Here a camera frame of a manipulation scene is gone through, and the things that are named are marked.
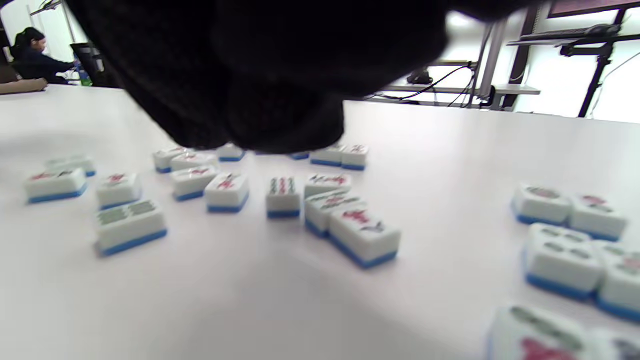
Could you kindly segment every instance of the computer monitor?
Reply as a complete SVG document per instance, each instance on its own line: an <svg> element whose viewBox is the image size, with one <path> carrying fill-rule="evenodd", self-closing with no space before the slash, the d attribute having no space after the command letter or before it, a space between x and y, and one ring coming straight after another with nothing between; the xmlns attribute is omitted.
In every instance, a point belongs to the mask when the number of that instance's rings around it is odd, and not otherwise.
<svg viewBox="0 0 640 360"><path fill-rule="evenodd" d="M638 0L556 0L551 4L549 17L582 15L620 8L640 6Z"/></svg>

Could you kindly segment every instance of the black cable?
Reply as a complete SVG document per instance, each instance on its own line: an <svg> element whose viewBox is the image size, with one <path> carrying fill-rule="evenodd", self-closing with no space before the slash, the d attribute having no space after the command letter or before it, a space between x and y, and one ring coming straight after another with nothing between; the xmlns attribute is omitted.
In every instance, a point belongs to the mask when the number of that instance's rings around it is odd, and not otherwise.
<svg viewBox="0 0 640 360"><path fill-rule="evenodd" d="M458 94L458 96L455 99L453 99L453 101L450 102L449 105L447 105L448 108L450 108L451 105L453 105L462 96L462 94L465 94L465 97L468 95L469 90L471 89L471 83L473 82L475 75L476 75L476 72L473 69L471 69L471 78L469 79L469 82L467 83L465 88L462 90L462 92L460 92L460 94ZM464 104L464 100L460 104L460 108L462 108L463 104Z"/></svg>
<svg viewBox="0 0 640 360"><path fill-rule="evenodd" d="M411 95L409 95L409 96L404 96L404 97L396 97L396 96L389 96L389 95L380 95L380 96L382 96L382 97L384 97L384 98L386 98L386 99L393 99L393 100L398 100L398 101L405 100L405 99L409 99L410 97L414 97L414 96L416 96L416 95L420 95L420 94L422 94L422 93L423 93L423 92L425 92L425 91L431 90L431 89L432 89L432 88L434 88L437 84L439 84L440 82L442 82L444 79L446 79L446 78L448 78L449 76L451 76L451 74L453 74L454 72L456 72L456 71L458 71L458 70L461 70L461 69L471 69L471 70L473 71L473 68L472 68L472 66L471 66L471 61L469 62L469 64L464 65L464 66L461 66L461 67L459 67L459 68L457 68L457 69L453 70L452 72L450 72L450 73L448 73L447 75L445 75L442 79L440 79L440 80L436 81L435 83L433 83L433 84L431 84L431 85L427 86L426 88L424 88L424 89L422 89L422 90L420 90L420 91L418 91L418 92L416 92L416 93L414 93L414 94L411 94Z"/></svg>

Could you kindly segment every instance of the woman's black hair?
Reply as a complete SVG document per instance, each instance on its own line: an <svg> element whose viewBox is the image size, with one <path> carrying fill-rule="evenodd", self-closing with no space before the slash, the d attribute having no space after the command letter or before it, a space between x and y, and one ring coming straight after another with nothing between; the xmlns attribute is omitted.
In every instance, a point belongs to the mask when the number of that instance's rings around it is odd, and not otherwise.
<svg viewBox="0 0 640 360"><path fill-rule="evenodd" d="M9 48L9 52L14 59L18 60L25 49L31 46L31 41L40 41L44 39L44 34L39 32L36 28L26 28L22 33L17 33L13 46Z"/></svg>

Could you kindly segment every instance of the woman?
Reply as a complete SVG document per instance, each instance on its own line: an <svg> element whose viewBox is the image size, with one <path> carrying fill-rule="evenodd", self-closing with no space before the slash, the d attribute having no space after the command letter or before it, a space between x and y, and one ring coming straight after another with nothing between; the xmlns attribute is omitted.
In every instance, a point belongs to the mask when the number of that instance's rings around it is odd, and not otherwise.
<svg viewBox="0 0 640 360"><path fill-rule="evenodd" d="M48 57L42 52L47 47L44 34L35 28L26 28L15 36L10 48L15 59L13 67L24 79L45 78L52 84L67 84L67 80L56 73L70 70L74 63L65 63Z"/></svg>

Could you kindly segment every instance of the black frame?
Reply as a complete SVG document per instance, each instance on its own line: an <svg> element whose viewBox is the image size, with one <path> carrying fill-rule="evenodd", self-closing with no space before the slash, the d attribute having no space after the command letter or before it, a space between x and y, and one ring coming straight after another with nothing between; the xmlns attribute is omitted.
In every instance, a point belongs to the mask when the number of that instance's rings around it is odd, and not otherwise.
<svg viewBox="0 0 640 360"><path fill-rule="evenodd" d="M627 4L601 6L601 7L598 7L598 8L592 8L592 9L587 9L587 10L575 10L575 11L572 11L572 12L552 13L551 11L553 10L554 5L557 2L558 2L558 0L554 0L553 3L551 4L551 7L549 8L549 14L547 15L547 18L553 19L553 18L556 18L556 17L565 17L565 16L572 16L572 15L584 15L586 13L605 12L605 11L609 11L609 10L619 10L621 8L636 8L636 7L640 6L640 1L634 1L634 2L631 2L631 3L627 3Z"/></svg>

